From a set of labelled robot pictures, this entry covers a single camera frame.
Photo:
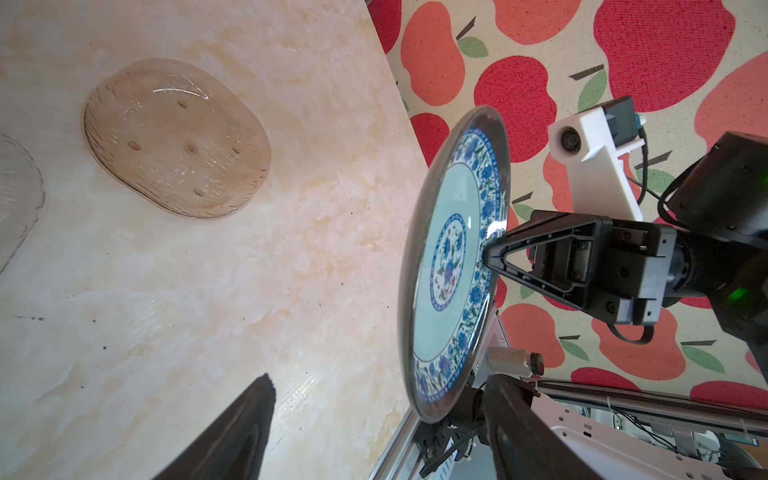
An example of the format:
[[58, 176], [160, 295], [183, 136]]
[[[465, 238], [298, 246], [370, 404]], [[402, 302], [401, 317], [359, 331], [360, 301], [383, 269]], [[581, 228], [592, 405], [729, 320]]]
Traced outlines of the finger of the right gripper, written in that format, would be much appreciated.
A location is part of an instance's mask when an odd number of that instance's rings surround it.
[[570, 308], [586, 311], [612, 220], [535, 210], [528, 222], [491, 241], [485, 267]]

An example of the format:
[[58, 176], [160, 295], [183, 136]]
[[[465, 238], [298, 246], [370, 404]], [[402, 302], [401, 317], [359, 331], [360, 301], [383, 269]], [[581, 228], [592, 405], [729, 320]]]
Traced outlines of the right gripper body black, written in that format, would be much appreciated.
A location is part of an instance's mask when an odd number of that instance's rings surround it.
[[584, 305], [577, 308], [612, 325], [653, 327], [663, 304], [690, 274], [687, 233], [657, 223], [615, 220], [588, 270]]

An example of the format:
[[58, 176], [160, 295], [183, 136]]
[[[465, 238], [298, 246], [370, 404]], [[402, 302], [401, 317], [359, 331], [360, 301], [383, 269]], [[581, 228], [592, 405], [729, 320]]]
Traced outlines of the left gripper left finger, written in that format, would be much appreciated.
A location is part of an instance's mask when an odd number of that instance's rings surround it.
[[258, 377], [156, 477], [258, 478], [275, 403], [276, 390], [270, 377]]

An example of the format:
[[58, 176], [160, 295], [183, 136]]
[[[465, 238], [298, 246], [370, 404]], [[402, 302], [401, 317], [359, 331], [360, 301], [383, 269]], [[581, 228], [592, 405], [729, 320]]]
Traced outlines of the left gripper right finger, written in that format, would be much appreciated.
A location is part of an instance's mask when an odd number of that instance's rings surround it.
[[597, 479], [551, 428], [533, 412], [540, 393], [517, 378], [488, 378], [482, 400], [487, 438], [498, 479]]

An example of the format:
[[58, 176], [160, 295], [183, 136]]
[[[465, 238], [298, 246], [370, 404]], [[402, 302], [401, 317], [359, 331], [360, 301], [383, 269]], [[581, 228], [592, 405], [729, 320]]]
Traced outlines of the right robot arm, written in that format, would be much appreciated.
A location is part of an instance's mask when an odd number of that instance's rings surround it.
[[605, 323], [642, 328], [663, 308], [708, 299], [721, 329], [767, 367], [767, 141], [725, 133], [671, 182], [657, 222], [535, 211], [492, 241], [491, 271]]

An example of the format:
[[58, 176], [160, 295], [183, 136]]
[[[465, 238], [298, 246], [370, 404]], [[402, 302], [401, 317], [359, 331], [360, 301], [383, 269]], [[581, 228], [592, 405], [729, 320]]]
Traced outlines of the brown tinted glass plate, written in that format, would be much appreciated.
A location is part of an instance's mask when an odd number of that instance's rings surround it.
[[100, 82], [86, 97], [82, 125], [111, 176], [182, 217], [238, 212], [271, 168], [257, 116], [221, 81], [178, 60], [139, 60]]

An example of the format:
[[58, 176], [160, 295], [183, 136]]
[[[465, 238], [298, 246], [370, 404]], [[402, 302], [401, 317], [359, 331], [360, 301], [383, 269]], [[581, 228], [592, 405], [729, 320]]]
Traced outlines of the blue floral ceramic plate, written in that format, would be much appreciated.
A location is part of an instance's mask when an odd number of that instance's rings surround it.
[[398, 291], [398, 347], [411, 409], [445, 418], [473, 370], [498, 276], [484, 251], [507, 231], [510, 151], [498, 111], [476, 107], [451, 130], [421, 186]]

